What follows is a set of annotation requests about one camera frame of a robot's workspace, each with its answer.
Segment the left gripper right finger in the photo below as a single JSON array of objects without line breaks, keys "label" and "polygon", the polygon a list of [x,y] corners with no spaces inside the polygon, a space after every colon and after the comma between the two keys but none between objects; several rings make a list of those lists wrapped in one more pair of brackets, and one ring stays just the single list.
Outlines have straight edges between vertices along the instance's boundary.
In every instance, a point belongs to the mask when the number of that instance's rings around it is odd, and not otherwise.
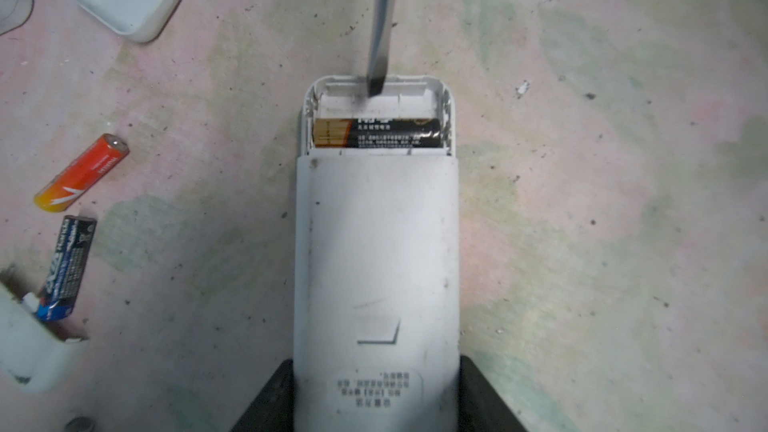
[{"label": "left gripper right finger", "polygon": [[460,357],[458,430],[528,431],[475,362],[466,355]]}]

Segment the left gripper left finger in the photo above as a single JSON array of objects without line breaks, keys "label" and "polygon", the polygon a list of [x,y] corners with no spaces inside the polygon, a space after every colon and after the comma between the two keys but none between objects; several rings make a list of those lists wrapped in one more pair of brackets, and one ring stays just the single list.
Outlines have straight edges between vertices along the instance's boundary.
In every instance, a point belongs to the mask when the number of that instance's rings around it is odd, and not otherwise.
[{"label": "left gripper left finger", "polygon": [[294,431],[294,373],[292,359],[286,359],[280,363],[260,392],[231,427],[230,431]]}]

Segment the black blue Handa battery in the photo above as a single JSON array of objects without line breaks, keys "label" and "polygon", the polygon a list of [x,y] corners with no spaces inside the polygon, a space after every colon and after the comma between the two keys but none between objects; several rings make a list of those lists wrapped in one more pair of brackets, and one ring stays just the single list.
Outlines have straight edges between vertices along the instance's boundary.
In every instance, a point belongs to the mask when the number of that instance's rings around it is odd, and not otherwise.
[{"label": "black blue Handa battery", "polygon": [[63,218],[35,313],[40,321],[59,321],[73,312],[96,227],[97,220],[92,217]]}]

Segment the small orange battery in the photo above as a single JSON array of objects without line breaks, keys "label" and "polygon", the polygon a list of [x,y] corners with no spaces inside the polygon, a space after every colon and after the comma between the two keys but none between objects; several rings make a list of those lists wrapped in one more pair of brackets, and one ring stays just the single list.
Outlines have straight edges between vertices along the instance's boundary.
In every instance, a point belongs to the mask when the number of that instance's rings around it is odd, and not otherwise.
[{"label": "small orange battery", "polygon": [[46,212],[63,212],[129,154],[125,141],[102,134],[33,198]]}]

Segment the orange handled screwdriver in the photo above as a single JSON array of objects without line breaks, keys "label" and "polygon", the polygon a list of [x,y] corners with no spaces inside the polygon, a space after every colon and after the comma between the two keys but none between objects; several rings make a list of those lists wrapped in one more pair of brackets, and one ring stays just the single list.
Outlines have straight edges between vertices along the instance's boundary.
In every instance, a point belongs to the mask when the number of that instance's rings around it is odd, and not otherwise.
[{"label": "orange handled screwdriver", "polygon": [[374,0],[370,51],[367,67],[367,93],[375,97],[382,93],[386,81],[395,0]]}]

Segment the small dark battery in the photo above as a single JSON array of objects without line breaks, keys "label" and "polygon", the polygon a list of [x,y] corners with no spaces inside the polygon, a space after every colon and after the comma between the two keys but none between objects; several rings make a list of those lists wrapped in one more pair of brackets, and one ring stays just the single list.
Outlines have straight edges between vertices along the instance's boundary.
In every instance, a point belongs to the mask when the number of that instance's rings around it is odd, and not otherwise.
[{"label": "small dark battery", "polygon": [[78,416],[71,419],[63,428],[63,432],[94,432],[96,421],[87,416]]}]

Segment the black gold battery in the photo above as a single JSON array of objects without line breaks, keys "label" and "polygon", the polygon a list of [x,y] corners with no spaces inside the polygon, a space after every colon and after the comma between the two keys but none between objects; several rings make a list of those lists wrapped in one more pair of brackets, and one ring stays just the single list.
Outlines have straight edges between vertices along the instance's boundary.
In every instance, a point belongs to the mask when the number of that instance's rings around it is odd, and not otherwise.
[{"label": "black gold battery", "polygon": [[441,148],[439,119],[317,119],[312,141],[320,148]]}]

